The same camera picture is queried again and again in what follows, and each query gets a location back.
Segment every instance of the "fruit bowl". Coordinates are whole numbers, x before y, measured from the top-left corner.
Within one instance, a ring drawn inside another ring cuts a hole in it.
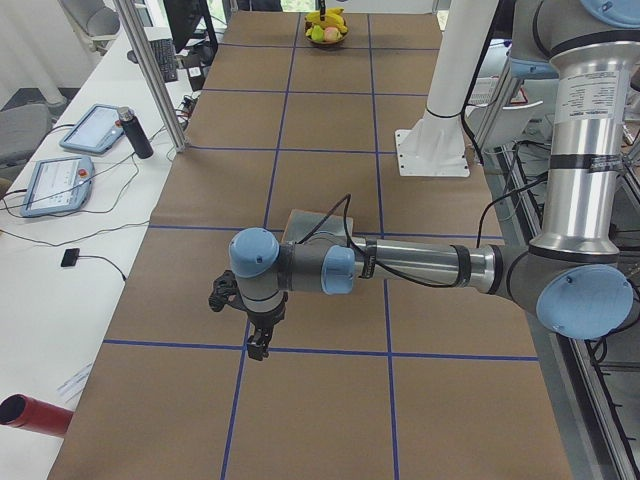
[[[310,28],[313,28],[314,23],[312,22],[304,22],[304,31],[308,31]],[[322,41],[322,42],[318,42],[316,40],[313,40],[309,35],[305,35],[305,37],[307,38],[307,40],[309,40],[312,44],[314,45],[318,45],[318,46],[330,46],[330,45],[337,45],[339,43],[344,42],[344,39],[347,38],[347,35],[349,34],[349,32],[343,33],[342,37],[340,37],[338,40],[335,40],[333,42],[327,42],[327,41]]]
[[[308,13],[304,18],[307,39],[319,47],[333,46],[343,42],[349,33],[347,22],[342,17],[343,11],[343,8],[326,8],[324,0],[321,0],[320,10]]]

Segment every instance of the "blue joint cap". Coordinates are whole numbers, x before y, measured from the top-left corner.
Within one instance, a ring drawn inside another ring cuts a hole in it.
[[[355,269],[353,250],[334,245],[322,263],[322,291],[327,295],[351,293]]]
[[[264,228],[241,231],[229,244],[231,271],[240,278],[253,278],[271,268],[280,253],[273,233]]]
[[[640,28],[638,0],[580,0],[587,12],[619,28]]]
[[[565,337],[590,340],[618,327],[633,306],[625,276],[609,265],[583,265],[556,277],[536,305],[538,320]]]
[[[511,75],[515,78],[532,80],[558,78],[558,72],[547,62],[522,60],[511,56],[509,61],[511,62]]]

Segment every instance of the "black monitor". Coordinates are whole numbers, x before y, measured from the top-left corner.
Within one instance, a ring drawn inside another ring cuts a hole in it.
[[[177,53],[187,46],[200,20],[204,18],[210,47],[213,50],[212,58],[215,56],[218,51],[218,39],[211,21],[207,0],[164,0],[164,9],[167,12],[173,45]]]

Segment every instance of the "robotic arm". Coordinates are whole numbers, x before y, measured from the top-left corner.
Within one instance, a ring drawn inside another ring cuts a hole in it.
[[[268,356],[287,292],[346,294],[356,277],[474,287],[515,302],[567,337],[607,334],[633,304],[632,286],[615,268],[618,249],[608,229],[625,96],[639,60],[638,0],[517,1],[514,76],[557,72],[560,78],[542,232],[528,248],[350,238],[346,214],[346,239],[316,233],[303,243],[279,244],[270,232],[252,228],[231,242],[231,271],[214,282],[211,308],[247,312],[255,327],[248,353],[256,360]]]

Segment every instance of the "white desk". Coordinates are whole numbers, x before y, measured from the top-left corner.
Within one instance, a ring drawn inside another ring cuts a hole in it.
[[[147,30],[150,39],[170,37],[168,29]],[[128,105],[151,136],[162,128],[162,120],[137,65],[126,59],[130,49],[121,35],[69,105],[58,124],[75,123],[94,103]],[[191,93],[184,71],[179,81],[168,83],[174,105]],[[68,130],[48,136],[27,164],[12,190],[25,188],[33,171],[33,160],[68,155],[58,141]],[[116,208],[108,214],[78,213],[66,218],[17,219],[0,212],[0,227],[30,238],[59,243],[89,235],[100,229],[141,223],[149,219],[169,173],[167,153],[172,144],[166,132],[152,143],[154,155],[136,160],[140,173],[133,180]],[[100,172],[132,152],[126,138],[108,154],[93,157]],[[94,181],[84,208],[110,208],[121,187],[133,175],[128,160]],[[21,196],[10,204],[20,204]],[[81,255],[109,258],[128,274],[146,227],[132,227],[76,242]],[[0,401],[23,393],[57,405],[75,409],[78,397],[64,405],[56,389],[85,365],[93,362],[118,303],[124,282],[118,272],[102,260],[80,259],[73,268],[62,269],[65,248],[38,246],[0,233]],[[62,440],[0,427],[0,478],[42,480],[56,458]]]

